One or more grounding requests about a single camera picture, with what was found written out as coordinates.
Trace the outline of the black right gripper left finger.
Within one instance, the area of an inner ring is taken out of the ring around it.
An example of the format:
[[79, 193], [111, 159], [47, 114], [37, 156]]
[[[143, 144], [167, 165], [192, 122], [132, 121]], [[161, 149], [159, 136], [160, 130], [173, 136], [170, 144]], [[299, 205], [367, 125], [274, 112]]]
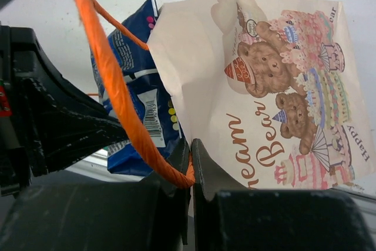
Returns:
[[2, 250], [182, 250], [190, 191], [137, 182], [30, 186], [1, 226]]

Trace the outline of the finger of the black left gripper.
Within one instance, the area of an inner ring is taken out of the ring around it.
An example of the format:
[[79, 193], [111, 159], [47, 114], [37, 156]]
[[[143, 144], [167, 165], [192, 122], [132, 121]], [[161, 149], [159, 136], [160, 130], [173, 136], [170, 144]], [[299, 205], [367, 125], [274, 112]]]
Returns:
[[55, 68], [33, 29], [11, 29], [11, 59], [34, 176], [66, 169], [99, 149], [127, 140], [120, 123]]

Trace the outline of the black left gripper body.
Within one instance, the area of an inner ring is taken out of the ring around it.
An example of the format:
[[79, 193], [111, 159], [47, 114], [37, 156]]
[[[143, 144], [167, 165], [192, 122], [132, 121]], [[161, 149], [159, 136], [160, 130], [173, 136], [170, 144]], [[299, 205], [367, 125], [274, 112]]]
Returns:
[[11, 28], [1, 25], [1, 196], [17, 197], [30, 185], [11, 55]]

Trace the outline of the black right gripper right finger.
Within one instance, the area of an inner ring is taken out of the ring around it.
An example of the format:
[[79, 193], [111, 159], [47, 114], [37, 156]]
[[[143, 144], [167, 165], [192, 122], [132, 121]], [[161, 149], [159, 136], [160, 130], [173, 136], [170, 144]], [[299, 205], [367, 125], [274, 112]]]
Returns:
[[375, 199], [340, 189], [251, 190], [192, 142], [197, 250], [374, 250]]

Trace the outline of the blue snack bag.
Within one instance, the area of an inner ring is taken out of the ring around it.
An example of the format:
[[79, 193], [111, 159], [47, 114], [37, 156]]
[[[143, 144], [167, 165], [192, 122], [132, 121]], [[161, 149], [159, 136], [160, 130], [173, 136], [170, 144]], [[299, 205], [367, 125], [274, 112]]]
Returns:
[[[146, 0], [135, 13], [122, 22], [122, 25], [141, 41], [146, 42], [158, 17], [156, 0]], [[160, 154], [165, 159], [168, 158], [183, 134], [171, 97], [163, 86], [150, 52], [139, 47], [117, 28], [107, 39], [121, 68], [123, 80], [127, 84], [139, 119]], [[90, 59], [98, 87], [99, 103], [109, 116], [117, 118], [92, 52]], [[108, 146], [107, 152], [107, 168], [110, 173], [147, 176], [152, 171], [128, 140]]]

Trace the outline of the beige paper bag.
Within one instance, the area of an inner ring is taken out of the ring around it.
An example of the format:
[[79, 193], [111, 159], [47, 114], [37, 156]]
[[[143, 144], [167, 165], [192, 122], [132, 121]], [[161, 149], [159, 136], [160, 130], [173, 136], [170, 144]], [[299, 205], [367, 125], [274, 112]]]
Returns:
[[190, 186], [139, 119], [108, 42], [149, 51], [183, 136], [250, 189], [329, 189], [375, 172], [344, 7], [328, 0], [164, 4], [146, 42], [96, 0], [75, 0], [113, 110], [144, 162]]

